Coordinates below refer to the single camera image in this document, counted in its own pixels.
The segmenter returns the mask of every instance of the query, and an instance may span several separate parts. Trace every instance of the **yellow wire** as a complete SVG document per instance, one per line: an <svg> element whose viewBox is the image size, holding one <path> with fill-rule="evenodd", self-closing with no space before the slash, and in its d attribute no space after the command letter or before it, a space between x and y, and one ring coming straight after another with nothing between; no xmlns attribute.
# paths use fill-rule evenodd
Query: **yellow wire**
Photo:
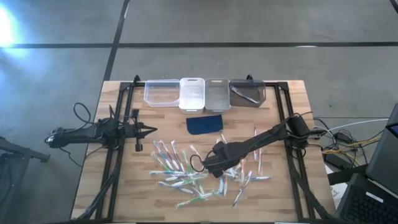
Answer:
<svg viewBox="0 0 398 224"><path fill-rule="evenodd" d="M344 149L347 149L347 148L349 148L349 147L351 147L351 146L355 146L355 145L358 145L358 144L366 144L366 143L376 142L376 141L378 141L378 140L380 140L380 138L373 138L373 139L369 139L369 140L365 140L365 141L360 141L360 142L352 143L352 144L347 145L347 147L345 147ZM323 153L323 154L332 154L332 153L339 153L339 152L343 152L343 149L338 149L338 150L326 150L326 151L323 151L322 153Z"/></svg>
<svg viewBox="0 0 398 224"><path fill-rule="evenodd" d="M346 155L346 156L352 158L359 166L361 165L352 155L350 155L350 154L348 154L348 153L345 153L345 152L340 152L340 153L342 153L342 154L344 154L344 155Z"/></svg>

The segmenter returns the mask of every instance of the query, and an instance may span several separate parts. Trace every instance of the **concrete floor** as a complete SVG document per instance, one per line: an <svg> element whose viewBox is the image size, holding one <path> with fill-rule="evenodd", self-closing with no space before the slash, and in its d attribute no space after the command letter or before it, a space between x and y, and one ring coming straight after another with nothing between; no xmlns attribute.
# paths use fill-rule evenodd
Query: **concrete floor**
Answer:
<svg viewBox="0 0 398 224"><path fill-rule="evenodd" d="M1 0L0 44L111 44L122 4ZM398 14L388 0L132 1L120 42L376 41L398 41ZM0 49L0 136L51 154L49 163L29 164L8 223L68 220L80 168L43 139L57 126L80 124L75 102L95 112L110 51ZM110 79L302 79L314 116L335 127L389 116L398 102L397 57L398 47L119 49ZM366 139L383 125L347 129ZM81 164L85 147L66 149Z"/></svg>

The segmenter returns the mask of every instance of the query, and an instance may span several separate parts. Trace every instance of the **laptop keyboard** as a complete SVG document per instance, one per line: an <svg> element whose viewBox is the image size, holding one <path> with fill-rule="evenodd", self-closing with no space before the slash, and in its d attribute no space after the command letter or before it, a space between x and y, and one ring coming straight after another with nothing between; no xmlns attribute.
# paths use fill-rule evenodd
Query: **laptop keyboard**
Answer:
<svg viewBox="0 0 398 224"><path fill-rule="evenodd" d="M344 219L360 223L398 223L398 211L366 195L365 191L353 189Z"/></svg>

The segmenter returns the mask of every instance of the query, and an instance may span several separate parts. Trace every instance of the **monitor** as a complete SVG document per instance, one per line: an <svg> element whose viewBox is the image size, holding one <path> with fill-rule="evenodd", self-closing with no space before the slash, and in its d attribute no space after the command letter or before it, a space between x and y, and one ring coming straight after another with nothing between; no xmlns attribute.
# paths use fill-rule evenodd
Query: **monitor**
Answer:
<svg viewBox="0 0 398 224"><path fill-rule="evenodd" d="M366 168L366 175L398 195L398 103Z"/></svg>

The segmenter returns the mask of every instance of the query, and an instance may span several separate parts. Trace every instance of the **white plastic container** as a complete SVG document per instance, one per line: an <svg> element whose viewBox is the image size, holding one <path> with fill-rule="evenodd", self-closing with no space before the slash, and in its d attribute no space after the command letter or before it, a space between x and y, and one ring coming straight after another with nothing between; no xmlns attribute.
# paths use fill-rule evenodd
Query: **white plastic container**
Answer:
<svg viewBox="0 0 398 224"><path fill-rule="evenodd" d="M180 80L180 104L184 114L200 114L205 107L205 80L182 78Z"/></svg>
<svg viewBox="0 0 398 224"><path fill-rule="evenodd" d="M144 100L150 107L178 107L180 80L148 80L145 82Z"/></svg>

